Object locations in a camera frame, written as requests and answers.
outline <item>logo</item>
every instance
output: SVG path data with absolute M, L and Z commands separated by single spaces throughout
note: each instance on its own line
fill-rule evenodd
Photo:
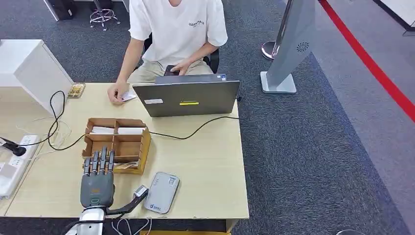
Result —
M 306 52 L 309 47 L 310 47 L 310 44 L 308 42 L 302 42 L 297 45 L 297 51 L 300 53 L 303 53 L 303 52 Z
M 155 209 L 155 210 L 158 210 L 158 211 L 160 210 L 160 207 L 156 207 L 154 204 L 151 204 L 150 205 L 150 208 Z
M 189 23 L 189 26 L 191 26 L 191 27 L 196 27 L 198 25 L 205 25 L 205 22 L 203 22 L 203 21 L 197 21 L 195 23 Z

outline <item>power strip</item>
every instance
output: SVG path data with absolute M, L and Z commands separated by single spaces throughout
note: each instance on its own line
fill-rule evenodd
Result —
M 37 135 L 29 135 L 24 136 L 23 139 L 20 141 L 20 144 L 31 144 L 39 142 L 39 136 Z M 24 172 L 26 171 L 27 166 L 29 165 L 33 155 L 36 153 L 36 149 L 38 148 L 38 144 L 25 146 L 26 152 L 21 155 L 20 157 L 13 155 L 10 158 L 8 168 L 13 169 L 14 173 L 11 177 L 7 178 L 5 176 L 0 176 L 0 199 L 8 199 L 16 190 L 17 186 L 19 185 L 20 180 L 23 177 Z M 0 165 L 0 170 L 4 168 L 5 165 Z

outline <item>floor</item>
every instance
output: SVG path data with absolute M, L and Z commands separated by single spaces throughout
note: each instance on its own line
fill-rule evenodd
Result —
M 285 3 L 243 1 L 223 0 L 230 39 L 220 50 L 219 66 L 219 72 L 241 80 L 239 112 L 247 117 L 240 128 L 250 219 L 241 221 L 232 234 L 334 235 L 357 229 L 368 235 L 415 235 L 414 177 L 409 171 L 415 161 L 410 158 L 413 123 L 317 3 L 319 43 L 293 72 L 298 93 L 262 93 L 259 73 L 270 62 L 262 58 L 260 45 L 275 37 Z M 413 38 L 397 36 L 400 26 L 370 0 L 329 2 L 414 101 Z M 56 23 L 42 1 L 7 1 L 0 38 L 43 39 L 73 80 L 115 81 L 129 40 L 128 14 L 116 3 L 122 23 L 102 32 L 89 28 L 87 6 L 79 6 L 75 19 Z M 371 25 L 375 22 L 382 28 Z M 0 233 L 54 235 L 67 222 L 2 218 Z M 185 221 L 182 228 L 223 228 L 222 221 L 207 223 Z M 115 233 L 108 229 L 108 234 Z
M 415 37 L 372 0 L 329 1 L 366 51 L 413 103 Z M 404 221 L 415 234 L 415 125 L 391 99 L 316 3 L 313 50 Z

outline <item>white cable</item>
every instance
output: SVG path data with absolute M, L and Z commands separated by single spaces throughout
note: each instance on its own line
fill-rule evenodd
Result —
M 117 223 L 117 226 L 116 226 L 116 228 L 115 228 L 115 226 L 114 226 L 114 222 L 111 222 L 111 226 L 113 227 L 113 229 L 118 233 L 118 235 L 123 235 L 120 231 L 119 231 L 119 224 L 120 224 L 120 222 L 122 221 L 122 220 L 124 220 L 125 221 L 125 223 L 127 224 L 127 227 L 128 227 L 128 231 L 130 232 L 130 235 L 137 235 L 138 233 L 140 233 L 141 232 L 141 230 L 143 230 L 147 225 L 148 225 L 148 223 L 150 222 L 150 228 L 149 228 L 149 230 L 148 230 L 148 232 L 147 232 L 147 234 L 146 235 L 148 235 L 149 233 L 150 233 L 150 231 L 151 231 L 151 226 L 152 226 L 152 224 L 153 224 L 153 219 L 146 219 L 147 220 L 147 223 L 146 224 L 144 224 L 144 226 L 142 226 L 136 233 L 134 233 L 134 234 L 132 234 L 132 232 L 131 232 L 131 227 L 130 227 L 130 223 L 128 222 L 128 219 L 126 219 L 126 218 L 122 218 L 122 219 L 120 219 L 119 221 L 118 221 L 118 223 Z
M 150 234 L 150 231 L 151 231 L 151 225 L 153 224 L 153 219 L 150 219 L 150 228 L 148 229 L 148 231 L 147 231 L 147 234 L 146 235 L 149 235 Z
M 147 226 L 147 224 L 148 224 L 148 222 L 149 222 L 149 220 L 148 219 L 146 219 L 147 220 L 147 223 L 146 224 L 144 224 L 144 226 L 143 227 L 141 227 L 135 234 L 133 234 L 133 235 L 137 235 L 139 232 L 141 232 L 141 230 L 143 230 L 146 226 Z
M 32 121 L 29 121 L 29 122 L 27 122 L 27 123 L 25 123 L 23 126 L 26 126 L 27 124 L 29 124 L 29 123 L 31 123 L 31 122 L 35 122 L 35 121 L 40 121 L 40 120 L 43 120 L 43 119 L 47 119 L 47 118 L 53 118 L 54 116 L 48 116 L 48 117 L 41 117 L 41 118 L 37 118 L 37 119 L 34 119 L 34 120 L 32 120 Z M 69 130 L 69 132 L 66 134 L 66 135 L 63 135 L 62 133 L 60 133 L 59 132 L 59 128 L 58 128 L 58 130 L 57 130 L 57 135 L 56 135 L 56 139 L 55 139 L 55 141 L 53 142 L 53 143 L 51 143 L 53 146 L 56 146 L 57 148 L 60 148 L 61 147 L 61 145 L 65 142 L 65 140 L 66 140 L 66 138 L 67 137 L 69 137 L 70 135 L 71 135 L 71 133 L 72 133 L 72 129 L 69 127 L 69 125 L 66 123 L 66 122 L 64 122 L 64 121 L 62 121 L 62 120 L 58 120 L 58 122 L 60 122 L 60 123 L 63 123 L 67 128 L 68 128 L 68 130 Z M 16 128 L 17 129 L 19 129 L 19 130 L 22 130 L 22 131 L 24 131 L 26 134 L 35 134 L 35 135 L 38 135 L 38 133 L 31 133 L 30 131 L 27 131 L 26 129 L 24 129 L 24 128 L 22 128 L 22 127 L 20 127 L 19 125 L 16 125 Z M 31 161 L 31 160 L 35 160 L 35 159 L 37 159 L 40 155 L 43 155 L 43 154 L 48 154 L 48 153 L 53 153 L 53 152 L 55 152 L 55 150 L 51 150 L 51 151 L 48 151 L 48 152 L 43 152 L 43 153 L 39 153 L 39 154 L 37 154 L 37 155 L 35 155 L 35 156 L 33 156 L 32 158 L 30 158 L 30 159 L 28 159 L 29 161 Z

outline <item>red line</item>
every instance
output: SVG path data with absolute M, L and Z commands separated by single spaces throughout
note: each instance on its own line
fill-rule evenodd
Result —
M 395 102 L 403 109 L 403 111 L 415 122 L 415 105 L 401 92 L 401 90 L 388 78 L 382 69 L 376 64 L 372 57 L 365 51 L 359 41 L 353 36 L 345 23 L 336 14 L 327 0 L 319 0 L 323 9 L 327 12 L 330 19 L 336 25 L 343 37 L 353 48 L 354 52 L 360 57 L 362 62 L 370 70 L 373 76 L 379 81 L 383 88 L 395 100 Z

